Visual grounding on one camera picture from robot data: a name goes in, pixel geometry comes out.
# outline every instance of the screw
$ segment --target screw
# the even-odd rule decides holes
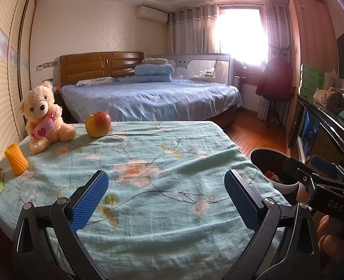
[[[32,207],[32,204],[27,202],[26,204],[23,205],[24,209],[30,209]]]
[[[66,202],[67,202],[67,198],[65,198],[65,197],[61,197],[57,200],[58,205],[65,204]]]
[[[307,208],[308,208],[308,204],[305,203],[305,202],[300,202],[300,203],[299,203],[299,206],[300,206],[302,209],[307,209]]]
[[[265,198],[264,202],[268,205],[273,205],[274,204],[274,200],[272,198]]]

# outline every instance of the folded blue blanket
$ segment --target folded blue blanket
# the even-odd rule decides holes
[[[133,76],[136,83],[145,82],[172,82],[172,75],[170,74],[151,74],[149,76]]]
[[[171,64],[141,64],[136,66],[136,76],[149,76],[151,74],[173,74]]]

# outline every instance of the light blue bedsheet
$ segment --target light blue bedsheet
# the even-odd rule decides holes
[[[109,279],[221,279],[253,235],[225,190],[229,169],[263,197],[287,203],[212,122],[114,123],[101,139],[74,126],[73,141],[42,154],[31,155],[23,140],[29,169],[18,177],[0,162],[0,226],[11,238],[24,202],[50,205],[104,170],[108,191],[77,233]]]
[[[108,112],[117,122],[199,121],[242,104],[240,93],[233,86],[185,79],[134,83],[131,78],[124,78],[108,85],[66,85],[61,94],[81,123],[98,111]]]

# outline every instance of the heart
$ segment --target heart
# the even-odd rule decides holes
[[[45,135],[46,135],[46,129],[41,128],[37,133],[38,133],[39,136],[45,137]]]

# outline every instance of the red apple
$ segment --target red apple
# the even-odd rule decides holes
[[[106,112],[96,112],[85,120],[85,129],[93,138],[104,137],[111,129],[111,118]]]

